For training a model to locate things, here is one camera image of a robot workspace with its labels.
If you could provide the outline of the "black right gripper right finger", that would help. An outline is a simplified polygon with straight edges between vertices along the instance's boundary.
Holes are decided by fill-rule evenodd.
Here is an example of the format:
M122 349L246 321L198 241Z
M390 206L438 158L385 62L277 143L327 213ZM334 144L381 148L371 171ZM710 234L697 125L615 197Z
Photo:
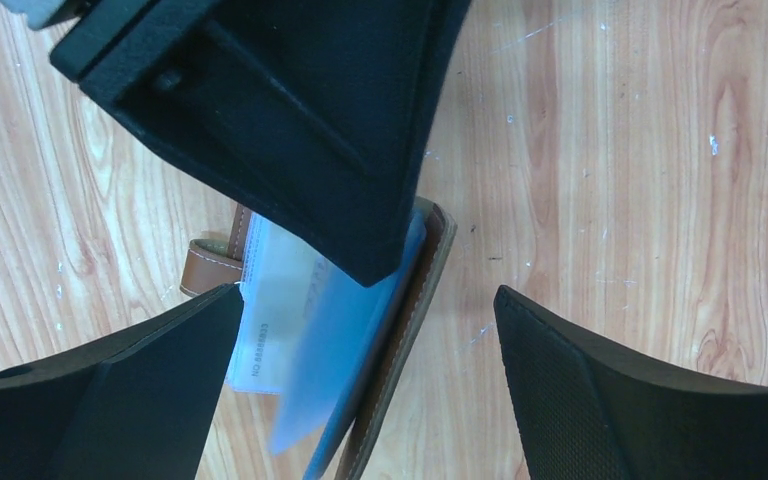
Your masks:
M655 359L501 286L502 361L534 479L768 479L768 387Z

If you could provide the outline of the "brown leather card holder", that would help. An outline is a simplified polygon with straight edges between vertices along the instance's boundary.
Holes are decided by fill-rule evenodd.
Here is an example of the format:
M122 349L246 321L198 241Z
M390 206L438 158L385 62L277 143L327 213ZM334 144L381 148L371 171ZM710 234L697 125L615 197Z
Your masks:
M190 242L180 288L196 296L223 283L240 289L252 213L239 207L227 240ZM429 309L456 226L436 203L417 198L398 270L363 287L322 255L314 267L297 343L269 449L279 454L315 430L321 437L305 470L359 478L378 439L404 364Z

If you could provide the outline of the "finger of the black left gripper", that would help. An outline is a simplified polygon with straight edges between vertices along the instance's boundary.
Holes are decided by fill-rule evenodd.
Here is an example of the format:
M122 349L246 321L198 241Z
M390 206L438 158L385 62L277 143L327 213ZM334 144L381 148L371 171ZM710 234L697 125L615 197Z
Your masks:
M399 265L466 1L97 1L51 64L370 286Z

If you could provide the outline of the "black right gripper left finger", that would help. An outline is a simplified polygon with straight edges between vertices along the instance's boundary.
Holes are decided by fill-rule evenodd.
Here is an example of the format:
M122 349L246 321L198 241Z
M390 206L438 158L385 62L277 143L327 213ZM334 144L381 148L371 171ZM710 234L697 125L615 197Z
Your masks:
M224 284L0 372L0 479L192 479L237 338Z

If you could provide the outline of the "white credit card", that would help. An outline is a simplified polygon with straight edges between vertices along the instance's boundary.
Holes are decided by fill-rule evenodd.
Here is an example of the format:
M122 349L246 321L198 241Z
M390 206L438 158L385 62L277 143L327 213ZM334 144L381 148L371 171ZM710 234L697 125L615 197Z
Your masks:
M279 394L305 329L305 310L320 254L254 213L246 238L241 324L226 375L235 391Z

